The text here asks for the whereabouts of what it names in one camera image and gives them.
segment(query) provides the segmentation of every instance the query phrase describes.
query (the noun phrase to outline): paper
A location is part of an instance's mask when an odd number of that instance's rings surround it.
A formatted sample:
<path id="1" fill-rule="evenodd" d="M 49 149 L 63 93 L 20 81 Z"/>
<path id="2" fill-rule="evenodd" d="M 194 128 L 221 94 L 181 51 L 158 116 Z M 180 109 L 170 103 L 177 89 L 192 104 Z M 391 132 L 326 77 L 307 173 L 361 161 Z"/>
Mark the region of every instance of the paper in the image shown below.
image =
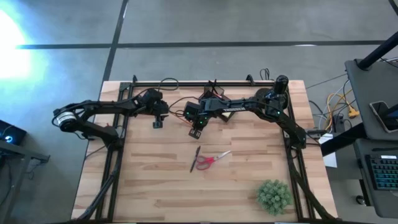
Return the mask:
<path id="1" fill-rule="evenodd" d="M 319 140 L 319 144 L 322 144 L 324 142 L 327 142 L 329 140 L 333 139 L 333 135 L 326 133 L 324 134 Z M 323 163 L 325 163 L 325 166 L 327 167 L 333 167 L 333 168 L 337 168 L 337 160 L 336 160 L 336 153 L 331 153 L 327 156 L 323 157 Z"/>

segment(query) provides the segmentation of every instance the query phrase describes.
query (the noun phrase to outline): concrete floor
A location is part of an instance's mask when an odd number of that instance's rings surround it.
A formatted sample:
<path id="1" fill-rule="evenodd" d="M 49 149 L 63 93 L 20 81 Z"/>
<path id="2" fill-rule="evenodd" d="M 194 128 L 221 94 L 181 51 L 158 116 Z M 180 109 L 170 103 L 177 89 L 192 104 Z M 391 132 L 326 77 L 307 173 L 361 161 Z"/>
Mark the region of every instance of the concrete floor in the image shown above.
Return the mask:
<path id="1" fill-rule="evenodd" d="M 29 133 L 26 147 L 51 155 L 46 166 L 35 170 L 34 180 L 24 181 L 13 223 L 70 218 L 87 142 L 53 127 L 52 111 L 98 98 L 109 50 L 7 46 L 111 43 L 121 4 L 0 0 L 0 28 L 7 31 L 0 35 L 5 49 L 0 52 L 0 119 Z M 119 42 L 383 40 L 398 30 L 397 21 L 387 0 L 130 0 Z M 310 86 L 344 74 L 344 61 L 364 57 L 376 47 L 118 49 L 109 79 L 130 80 L 135 74 L 139 80 L 242 80 L 247 74 L 259 78 L 259 70 L 267 67 L 271 78 L 284 74 Z M 386 55 L 396 56 L 398 50 Z M 323 108 L 326 96 L 345 81 L 341 77 L 311 88 L 308 97 Z M 340 218 L 393 223 L 352 200 L 360 194 L 357 182 L 330 180 Z"/>

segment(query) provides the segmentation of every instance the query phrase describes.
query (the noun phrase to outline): black desk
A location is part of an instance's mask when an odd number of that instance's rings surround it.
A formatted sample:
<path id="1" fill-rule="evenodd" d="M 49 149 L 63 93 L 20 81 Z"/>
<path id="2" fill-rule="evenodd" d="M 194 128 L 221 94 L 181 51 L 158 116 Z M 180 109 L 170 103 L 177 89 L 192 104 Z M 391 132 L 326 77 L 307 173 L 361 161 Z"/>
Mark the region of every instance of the black desk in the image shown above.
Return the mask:
<path id="1" fill-rule="evenodd" d="M 354 143 L 356 157 L 361 162 L 361 173 L 365 183 L 362 186 L 365 199 L 369 200 L 370 205 L 374 206 L 377 215 L 380 217 L 398 218 L 398 192 L 374 190 L 370 178 L 371 174 L 369 173 L 368 165 L 365 161 L 366 154 L 392 155 L 398 157 L 398 151 L 372 152 L 374 148 L 384 147 L 398 147 L 398 142 L 357 139 Z"/>
<path id="2" fill-rule="evenodd" d="M 31 159 L 37 159 L 41 163 L 46 163 L 49 161 L 50 156 L 46 156 L 37 152 L 32 152 L 28 149 L 25 149 L 21 146 L 16 146 L 10 143 L 6 143 L 4 141 L 0 141 L 0 152 L 5 152 L 6 154 L 10 154 L 11 159 L 18 159 L 20 163 L 18 163 L 19 168 L 13 174 L 12 178 L 12 186 L 9 192 L 9 195 L 6 197 L 4 204 L 2 206 L 2 210 L 0 210 L 0 223 L 6 223 L 11 215 L 12 209 L 14 208 L 14 204 L 16 202 L 17 196 L 19 194 L 19 189 L 22 185 L 22 181 L 24 180 L 25 173 L 28 170 L 28 165 Z"/>
<path id="3" fill-rule="evenodd" d="M 386 62 L 376 62 L 368 71 L 359 69 L 355 61 L 347 61 L 345 66 L 362 123 L 322 144 L 324 156 L 359 138 L 398 141 L 398 132 L 385 132 L 369 106 L 375 101 L 385 101 L 390 107 L 398 104 L 398 68 Z"/>

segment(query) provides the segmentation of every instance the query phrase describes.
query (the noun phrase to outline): scissors blade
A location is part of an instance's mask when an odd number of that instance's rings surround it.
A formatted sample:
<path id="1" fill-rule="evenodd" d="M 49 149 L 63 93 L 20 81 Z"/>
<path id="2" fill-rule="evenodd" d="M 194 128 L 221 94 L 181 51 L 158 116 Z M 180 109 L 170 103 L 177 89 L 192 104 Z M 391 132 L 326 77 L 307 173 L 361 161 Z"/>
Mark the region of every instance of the scissors blade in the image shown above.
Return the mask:
<path id="1" fill-rule="evenodd" d="M 221 159 L 222 157 L 224 157 L 225 155 L 227 155 L 227 154 L 230 153 L 230 152 L 231 152 L 231 150 L 226 151 L 226 152 L 224 152 L 224 153 L 222 153 L 222 154 L 220 154 L 220 155 L 214 157 L 214 160 L 216 161 L 216 160 L 218 160 L 218 159 Z"/>

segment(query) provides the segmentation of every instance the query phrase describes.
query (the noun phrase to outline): red scissors handle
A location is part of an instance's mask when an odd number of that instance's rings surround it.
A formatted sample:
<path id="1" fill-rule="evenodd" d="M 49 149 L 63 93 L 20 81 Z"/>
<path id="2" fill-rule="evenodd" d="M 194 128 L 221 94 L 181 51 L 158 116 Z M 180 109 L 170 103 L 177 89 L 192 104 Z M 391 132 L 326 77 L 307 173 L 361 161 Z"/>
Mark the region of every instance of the red scissors handle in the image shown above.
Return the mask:
<path id="1" fill-rule="evenodd" d="M 197 169 L 198 170 L 205 170 L 209 169 L 212 163 L 214 163 L 214 157 L 204 157 L 204 156 L 198 156 L 197 158 Z"/>

